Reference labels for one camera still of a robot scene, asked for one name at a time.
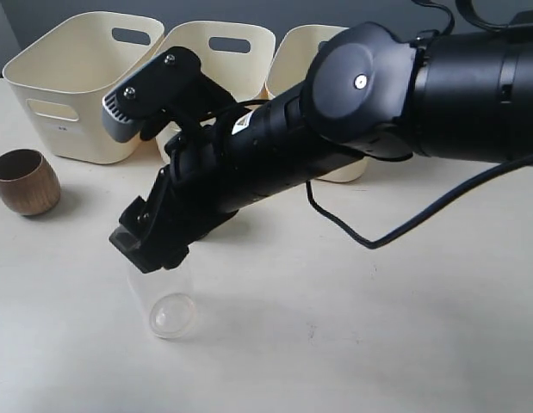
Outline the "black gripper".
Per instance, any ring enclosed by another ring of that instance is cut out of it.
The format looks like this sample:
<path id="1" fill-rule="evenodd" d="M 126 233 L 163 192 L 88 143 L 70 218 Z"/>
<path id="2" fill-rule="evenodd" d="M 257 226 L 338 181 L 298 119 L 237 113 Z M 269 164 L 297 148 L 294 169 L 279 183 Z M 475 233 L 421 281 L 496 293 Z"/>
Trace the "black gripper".
<path id="1" fill-rule="evenodd" d="M 206 125 L 197 136 L 179 130 L 165 142 L 170 161 L 151 192 L 137 197 L 119 218 L 109 242 L 142 273 L 178 268 L 189 246 L 241 208 L 241 179 L 249 174 L 249 129 Z"/>

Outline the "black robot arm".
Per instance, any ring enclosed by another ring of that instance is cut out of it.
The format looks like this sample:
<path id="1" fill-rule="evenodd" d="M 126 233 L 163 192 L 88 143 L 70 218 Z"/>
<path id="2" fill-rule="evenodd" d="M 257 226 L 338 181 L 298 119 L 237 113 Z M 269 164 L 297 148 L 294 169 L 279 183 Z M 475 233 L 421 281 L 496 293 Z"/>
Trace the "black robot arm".
<path id="1" fill-rule="evenodd" d="M 402 41 L 382 25 L 345 29 L 317 52 L 305 78 L 271 100 L 239 102 L 197 54 L 173 46 L 102 101 L 116 141 L 179 131 L 146 198 L 121 214 L 110 242 L 141 272 L 178 267 L 189 246 L 239 209 L 370 157 L 414 155 L 490 163 L 387 235 L 376 250 L 495 177 L 533 166 L 533 10 L 505 24 Z"/>

